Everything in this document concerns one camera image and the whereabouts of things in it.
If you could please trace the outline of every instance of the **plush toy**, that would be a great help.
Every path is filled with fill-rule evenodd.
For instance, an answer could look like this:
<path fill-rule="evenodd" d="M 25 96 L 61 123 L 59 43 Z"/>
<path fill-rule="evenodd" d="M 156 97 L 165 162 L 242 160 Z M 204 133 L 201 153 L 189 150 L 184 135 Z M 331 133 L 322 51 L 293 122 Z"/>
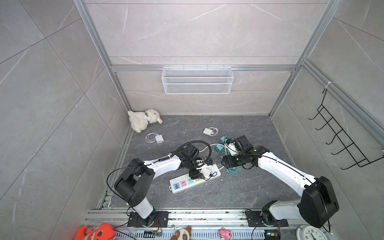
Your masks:
<path fill-rule="evenodd" d="M 131 122 L 131 128 L 138 133 L 141 133 L 147 128 L 149 123 L 158 122 L 163 123 L 160 118 L 160 114 L 155 109 L 148 109 L 145 112 L 132 112 L 128 111 L 129 121 Z"/>
<path fill-rule="evenodd" d="M 77 230 L 74 240 L 109 240 L 115 237 L 116 233 L 113 227 L 107 223 L 102 223 L 95 230 L 82 226 Z"/>
<path fill-rule="evenodd" d="M 181 228 L 175 232 L 175 235 L 170 240 L 190 240 L 192 236 L 192 228 Z"/>
<path fill-rule="evenodd" d="M 221 239 L 232 240 L 232 235 L 233 235 L 232 231 L 228 231 L 227 229 L 222 227 L 218 233 L 220 234 Z"/>

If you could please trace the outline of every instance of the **clock face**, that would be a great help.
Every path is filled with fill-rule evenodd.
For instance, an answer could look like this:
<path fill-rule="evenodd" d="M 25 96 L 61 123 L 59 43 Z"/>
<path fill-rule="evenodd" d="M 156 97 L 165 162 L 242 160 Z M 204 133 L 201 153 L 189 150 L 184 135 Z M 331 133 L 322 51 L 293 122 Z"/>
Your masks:
<path fill-rule="evenodd" d="M 301 226 L 301 228 L 298 228 L 297 237 L 299 240 L 327 240 L 323 232 L 313 226 Z"/>

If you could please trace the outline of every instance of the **white wire basket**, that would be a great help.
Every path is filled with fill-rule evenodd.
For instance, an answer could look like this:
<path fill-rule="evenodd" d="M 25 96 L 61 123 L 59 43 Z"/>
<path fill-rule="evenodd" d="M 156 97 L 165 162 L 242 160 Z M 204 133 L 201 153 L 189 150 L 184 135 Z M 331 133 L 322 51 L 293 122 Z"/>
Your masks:
<path fill-rule="evenodd" d="M 231 91 L 230 67 L 168 67 L 161 79 L 166 94 L 225 94 Z"/>

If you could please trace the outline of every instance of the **brown and white plush dog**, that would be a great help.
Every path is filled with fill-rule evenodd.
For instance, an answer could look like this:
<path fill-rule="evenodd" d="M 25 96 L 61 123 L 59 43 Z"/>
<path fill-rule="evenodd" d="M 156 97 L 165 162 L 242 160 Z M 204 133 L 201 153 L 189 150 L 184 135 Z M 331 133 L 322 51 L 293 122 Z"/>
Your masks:
<path fill-rule="evenodd" d="M 149 123 L 163 123 L 159 112 L 155 109 L 148 109 L 145 112 L 128 111 L 128 115 L 129 121 L 131 122 L 131 128 L 138 133 L 141 133 L 141 131 L 146 129 Z"/>
<path fill-rule="evenodd" d="M 170 240 L 190 240 L 192 236 L 192 228 L 181 228 L 175 232 L 175 235 Z"/>

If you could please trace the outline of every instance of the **white charger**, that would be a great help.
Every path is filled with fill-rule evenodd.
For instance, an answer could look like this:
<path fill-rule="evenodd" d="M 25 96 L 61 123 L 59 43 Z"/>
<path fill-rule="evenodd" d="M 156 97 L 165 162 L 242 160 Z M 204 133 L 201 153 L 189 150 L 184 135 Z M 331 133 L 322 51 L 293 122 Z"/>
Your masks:
<path fill-rule="evenodd" d="M 214 136 L 217 136 L 217 134 L 218 134 L 218 129 L 215 128 L 215 127 L 205 128 L 204 131 L 203 131 L 203 133 L 204 133 L 205 135 L 214 137 Z"/>
<path fill-rule="evenodd" d="M 157 142 L 157 143 L 162 143 L 162 142 L 164 142 L 163 135 L 161 135 L 161 134 L 155 136 L 155 139 L 156 139 L 156 142 Z"/>
<path fill-rule="evenodd" d="M 150 135 L 155 135 L 155 137 L 154 138 L 149 138 L 149 136 Z M 152 142 L 157 142 L 157 143 L 162 143 L 162 142 L 164 142 L 164 138 L 163 138 L 163 135 L 161 135 L 161 134 L 157 134 L 157 132 L 151 132 L 151 133 L 148 133 L 147 135 L 146 135 L 146 137 L 145 137 L 145 141 L 147 142 L 147 143 L 152 143 Z"/>

